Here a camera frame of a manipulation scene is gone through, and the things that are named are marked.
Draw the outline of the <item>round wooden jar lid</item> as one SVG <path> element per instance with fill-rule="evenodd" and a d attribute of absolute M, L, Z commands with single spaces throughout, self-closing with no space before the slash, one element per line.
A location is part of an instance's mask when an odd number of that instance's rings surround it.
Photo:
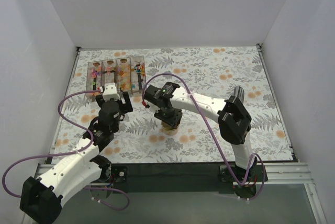
<path fill-rule="evenodd" d="M 163 132 L 165 132 L 168 135 L 173 134 L 178 131 L 178 126 L 173 127 L 165 122 L 162 122 L 161 125 L 162 125 Z"/>

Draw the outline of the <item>clear compartment candy box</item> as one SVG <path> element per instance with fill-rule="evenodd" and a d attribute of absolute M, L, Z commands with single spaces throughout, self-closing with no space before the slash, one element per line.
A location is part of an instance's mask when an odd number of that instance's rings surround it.
<path fill-rule="evenodd" d="M 140 96 L 146 84 L 144 56 L 90 62 L 87 65 L 86 90 L 96 90 L 107 83 L 115 83 L 117 92 Z"/>

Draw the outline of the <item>silver metal scoop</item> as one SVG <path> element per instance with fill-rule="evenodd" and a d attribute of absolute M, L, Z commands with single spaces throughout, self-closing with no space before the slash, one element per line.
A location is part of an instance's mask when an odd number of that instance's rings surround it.
<path fill-rule="evenodd" d="M 236 86 L 233 90 L 233 96 L 244 103 L 244 89 L 241 86 Z"/>

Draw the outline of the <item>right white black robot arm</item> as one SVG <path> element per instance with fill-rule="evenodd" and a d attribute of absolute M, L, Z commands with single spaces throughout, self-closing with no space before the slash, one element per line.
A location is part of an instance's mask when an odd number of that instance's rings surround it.
<path fill-rule="evenodd" d="M 154 117 L 170 126 L 179 127 L 183 111 L 190 111 L 211 119 L 219 125 L 221 137 L 231 144 L 235 156 L 235 169 L 228 168 L 235 180 L 242 183 L 256 174 L 255 155 L 250 142 L 251 116 L 244 107 L 244 91 L 240 86 L 235 88 L 236 95 L 229 99 L 213 98 L 191 93 L 178 84 L 167 82 L 162 88 L 149 85 L 143 94 L 143 104 L 152 106 Z"/>

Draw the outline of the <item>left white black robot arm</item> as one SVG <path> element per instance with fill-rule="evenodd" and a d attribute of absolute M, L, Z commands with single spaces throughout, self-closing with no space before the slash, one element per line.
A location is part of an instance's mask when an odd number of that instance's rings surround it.
<path fill-rule="evenodd" d="M 53 223 L 62 207 L 89 183 L 111 180 L 111 162 L 100 153 L 113 140 L 119 123 L 132 112 L 128 92 L 96 97 L 100 107 L 88 131 L 73 149 L 50 170 L 38 178 L 29 177 L 23 184 L 19 208 L 37 223 Z"/>

